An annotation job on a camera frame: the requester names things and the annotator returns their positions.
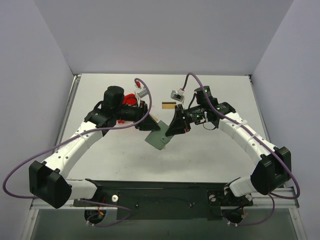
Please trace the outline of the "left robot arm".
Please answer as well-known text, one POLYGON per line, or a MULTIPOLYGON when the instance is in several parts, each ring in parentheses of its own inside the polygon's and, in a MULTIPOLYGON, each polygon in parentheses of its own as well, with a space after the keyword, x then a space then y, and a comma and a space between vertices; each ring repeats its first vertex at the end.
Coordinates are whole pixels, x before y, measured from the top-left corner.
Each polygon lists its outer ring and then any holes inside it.
POLYGON ((130 122, 129 127, 140 131, 159 131, 160 126, 150 116, 151 103, 142 100, 150 96, 148 87, 139 87, 134 92, 136 103, 124 103, 124 89, 109 86, 99 101, 84 118, 71 138, 62 142, 54 153, 42 162, 34 161, 28 168, 29 190, 36 197, 55 209, 68 200, 85 199, 97 206, 103 193, 91 180, 68 180, 67 177, 90 147, 110 130, 116 130, 118 121, 130 122))

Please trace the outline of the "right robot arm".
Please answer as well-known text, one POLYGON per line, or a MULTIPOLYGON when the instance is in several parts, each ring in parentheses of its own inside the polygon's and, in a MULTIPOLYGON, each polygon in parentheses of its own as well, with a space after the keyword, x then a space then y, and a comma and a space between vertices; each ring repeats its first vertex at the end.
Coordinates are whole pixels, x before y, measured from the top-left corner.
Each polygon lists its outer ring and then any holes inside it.
POLYGON ((242 196, 251 193, 268 195, 291 179, 291 153, 286 147, 278 148, 256 133, 227 102, 219 103, 208 85, 194 91, 194 107, 174 107, 174 117, 166 131, 167 137, 191 130, 191 124, 210 122, 229 135, 251 158, 255 169, 250 176, 239 177, 228 183, 223 192, 224 201, 236 204, 242 196))

